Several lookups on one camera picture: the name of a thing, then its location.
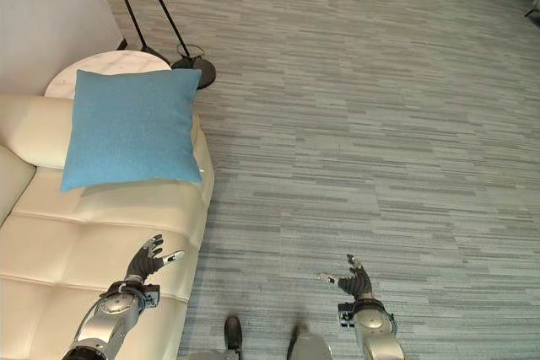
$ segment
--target blue throw pillow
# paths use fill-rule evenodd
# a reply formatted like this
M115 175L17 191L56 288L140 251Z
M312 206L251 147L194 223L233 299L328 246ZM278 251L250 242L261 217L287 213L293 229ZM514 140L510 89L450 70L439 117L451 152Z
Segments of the blue throw pillow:
M191 140L201 71L77 71L62 191L127 181L201 181Z

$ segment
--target tufted leather seat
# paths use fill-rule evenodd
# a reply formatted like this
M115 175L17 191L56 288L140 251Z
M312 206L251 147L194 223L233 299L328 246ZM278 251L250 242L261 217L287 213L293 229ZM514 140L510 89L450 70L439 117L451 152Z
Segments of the tufted leather seat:
M152 275L161 302L128 334L120 360L176 359L213 189L199 121L202 183L152 180L60 192L72 101L0 95L0 359L60 360L89 306L142 243L163 234L185 258Z

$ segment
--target cable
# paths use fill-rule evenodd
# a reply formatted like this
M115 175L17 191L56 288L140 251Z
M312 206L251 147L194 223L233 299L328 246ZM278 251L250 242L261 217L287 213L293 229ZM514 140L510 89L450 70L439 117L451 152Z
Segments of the cable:
M197 48L197 49L201 52L201 53L198 54L198 55L191 55L191 58L192 58L192 59L199 58L200 56L204 56L204 55L206 54L206 51L205 51L204 48L202 48L201 46L198 46L198 45L196 45L196 44L186 44L186 47L188 47L188 46L191 46L191 47L193 47L193 48ZM188 57L189 57L189 56L187 56L187 55L182 54L182 52L181 52L181 45L180 45L180 44L176 44L176 52L178 52L178 54L179 54L180 56L183 56L183 57L185 57L185 58L188 58Z

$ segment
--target robotic arm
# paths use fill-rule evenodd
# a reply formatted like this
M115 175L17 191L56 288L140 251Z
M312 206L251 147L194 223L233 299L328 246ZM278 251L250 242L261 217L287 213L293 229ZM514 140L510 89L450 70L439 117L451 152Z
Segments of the robotic arm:
M156 257L162 251L161 244L160 234L146 241L129 263L124 280L111 284L89 309L62 360L115 359L138 317L146 308L155 308L159 303L159 286L144 285L147 277L186 253L178 250L171 255Z
M347 257L353 277L320 275L322 281L335 284L354 297L354 303L337 307L341 326L355 329L356 341L364 350L366 360L406 360L396 338L394 315L388 314L382 302L373 297L370 277L360 261L352 255Z

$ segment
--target black lamp stand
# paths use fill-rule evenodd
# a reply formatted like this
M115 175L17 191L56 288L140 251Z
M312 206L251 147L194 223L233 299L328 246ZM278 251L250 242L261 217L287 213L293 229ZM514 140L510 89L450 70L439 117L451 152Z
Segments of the black lamp stand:
M201 56L195 56L193 57L189 50L187 49L186 43L182 39L180 32L176 28L176 24L172 17L170 16L169 10L165 6L165 2L163 0L158 0L159 5L163 9L165 16L169 20L169 24L172 27L173 31L176 34L176 38L180 42L180 45L182 49L185 52L185 55L182 55L182 58L180 61L173 62L172 64L159 54L156 50L153 48L150 48L146 41L144 40L143 33L141 29L138 26L137 20L135 19L135 14L133 13L131 4L129 3L129 0L124 0L124 3L126 4L127 11L129 12L130 17L132 18L133 25L135 26L135 30L137 31L138 38L141 40L141 51L147 52L148 54L156 55L157 57L163 59L165 62L167 62L168 65L172 69L200 69L202 71L201 80L199 81L198 89L203 89L209 86L213 83L213 81L216 79L216 68L214 65L207 59L202 58Z

